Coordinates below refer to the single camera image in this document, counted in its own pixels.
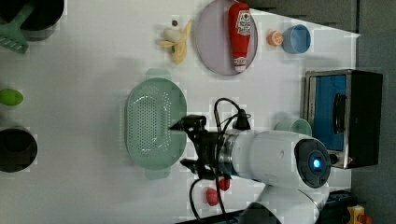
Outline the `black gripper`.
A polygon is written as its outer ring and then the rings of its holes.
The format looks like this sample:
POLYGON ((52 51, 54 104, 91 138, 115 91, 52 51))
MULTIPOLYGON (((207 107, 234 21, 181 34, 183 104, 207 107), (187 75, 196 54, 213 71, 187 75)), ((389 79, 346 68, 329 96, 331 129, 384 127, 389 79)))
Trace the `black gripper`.
POLYGON ((183 159, 180 163, 200 179, 214 180, 219 176, 230 179, 231 175, 219 166, 224 132, 210 132, 205 125, 205 116, 188 115, 170 127, 172 131, 186 131, 198 156, 197 160, 183 159))

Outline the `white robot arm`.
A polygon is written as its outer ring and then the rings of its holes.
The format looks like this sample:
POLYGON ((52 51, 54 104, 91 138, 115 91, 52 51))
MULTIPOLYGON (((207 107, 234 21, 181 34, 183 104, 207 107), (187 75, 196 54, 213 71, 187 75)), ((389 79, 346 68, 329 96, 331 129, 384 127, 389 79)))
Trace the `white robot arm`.
POLYGON ((238 126, 210 132, 206 118, 188 115, 170 129, 193 142, 198 158, 180 163, 202 179, 218 176, 264 184, 238 224, 316 224, 330 194, 330 155, 316 138, 286 131, 238 126))

